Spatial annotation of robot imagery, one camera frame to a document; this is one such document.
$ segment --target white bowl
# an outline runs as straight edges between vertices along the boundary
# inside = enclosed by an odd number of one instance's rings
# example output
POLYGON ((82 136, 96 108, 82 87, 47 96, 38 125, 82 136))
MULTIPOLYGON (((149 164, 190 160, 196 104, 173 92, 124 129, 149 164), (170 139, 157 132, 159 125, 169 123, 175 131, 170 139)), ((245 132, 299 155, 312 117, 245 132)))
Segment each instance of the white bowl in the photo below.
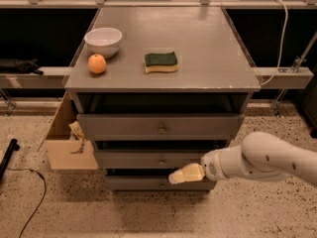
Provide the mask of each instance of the white bowl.
POLYGON ((115 28, 97 28, 88 32, 84 41, 95 54, 109 58, 119 51, 122 33, 115 28))

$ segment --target countertop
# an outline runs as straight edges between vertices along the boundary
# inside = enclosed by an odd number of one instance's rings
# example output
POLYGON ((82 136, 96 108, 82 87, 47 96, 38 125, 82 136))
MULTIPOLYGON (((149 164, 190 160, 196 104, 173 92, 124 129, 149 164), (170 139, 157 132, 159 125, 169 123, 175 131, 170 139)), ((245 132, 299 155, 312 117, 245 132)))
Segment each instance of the countertop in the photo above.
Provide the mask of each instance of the countertop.
POLYGON ((77 92, 254 92, 260 90, 221 8, 104 7, 93 28, 123 33, 107 72, 92 74, 85 45, 65 86, 77 92), (179 71, 145 74, 144 55, 175 51, 179 71))

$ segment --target terrazzo floor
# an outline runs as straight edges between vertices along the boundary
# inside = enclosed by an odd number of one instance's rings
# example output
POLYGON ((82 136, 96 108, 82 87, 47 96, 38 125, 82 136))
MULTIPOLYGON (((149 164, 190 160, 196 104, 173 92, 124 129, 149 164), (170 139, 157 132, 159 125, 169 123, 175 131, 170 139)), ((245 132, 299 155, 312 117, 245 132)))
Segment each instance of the terrazzo floor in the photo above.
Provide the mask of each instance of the terrazzo floor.
MULTIPOLYGON (((52 171, 42 144, 55 108, 18 107, 0 116, 0 158, 10 139, 11 169, 43 174, 47 193, 22 237, 317 237, 317 188, 298 178, 218 181, 206 192, 112 192, 102 171, 52 171)), ((267 103, 251 103, 231 145, 265 131, 317 152, 317 140, 292 103, 275 118, 267 103)), ((36 173, 6 170, 0 183, 0 237, 19 237, 44 193, 36 173)))

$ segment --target gray drawer unit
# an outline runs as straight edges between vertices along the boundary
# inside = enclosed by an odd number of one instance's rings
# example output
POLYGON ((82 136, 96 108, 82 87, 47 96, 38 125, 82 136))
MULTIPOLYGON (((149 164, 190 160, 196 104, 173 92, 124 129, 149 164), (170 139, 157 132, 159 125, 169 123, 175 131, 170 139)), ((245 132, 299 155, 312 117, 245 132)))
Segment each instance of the gray drawer unit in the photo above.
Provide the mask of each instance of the gray drawer unit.
POLYGON ((231 140, 243 114, 79 114, 87 139, 100 140, 231 140))
POLYGON ((221 8, 100 10, 93 28, 118 28, 124 36, 121 48, 107 59, 105 73, 93 75, 87 68, 91 53, 84 46, 65 89, 97 164, 107 173, 106 186, 212 189, 215 182, 206 179, 173 185, 168 175, 228 146, 251 96, 260 90, 221 8), (177 72, 145 74, 145 54, 170 50, 179 61, 177 72))

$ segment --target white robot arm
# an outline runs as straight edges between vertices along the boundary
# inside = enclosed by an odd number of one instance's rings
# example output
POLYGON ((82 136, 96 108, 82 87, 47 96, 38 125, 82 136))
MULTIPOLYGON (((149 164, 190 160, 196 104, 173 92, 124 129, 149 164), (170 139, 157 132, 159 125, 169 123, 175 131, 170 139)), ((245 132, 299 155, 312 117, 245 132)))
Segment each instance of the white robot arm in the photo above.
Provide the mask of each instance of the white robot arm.
POLYGON ((265 132, 249 134, 242 145, 214 150, 169 176, 171 183, 243 178, 278 181, 290 175, 317 186, 317 153, 304 150, 265 132))

